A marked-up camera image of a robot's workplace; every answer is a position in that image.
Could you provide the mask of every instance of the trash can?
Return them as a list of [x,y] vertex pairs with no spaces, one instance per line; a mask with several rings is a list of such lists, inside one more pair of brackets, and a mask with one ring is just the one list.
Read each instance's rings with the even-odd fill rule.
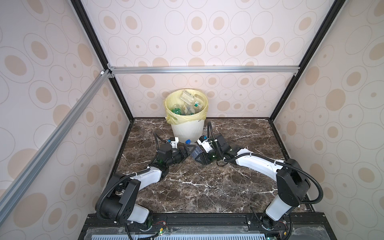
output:
[[[189,116],[178,115],[172,112],[173,105],[184,105],[184,101],[180,99],[183,90],[188,91],[190,94],[200,99],[203,104],[201,112]],[[191,142],[196,142],[203,133],[204,120],[207,118],[207,97],[202,92],[195,89],[181,89],[169,94],[164,100],[164,105],[167,113],[166,120],[167,123],[171,124],[174,136],[178,137],[179,141],[182,143],[185,143],[188,139],[191,140]]]

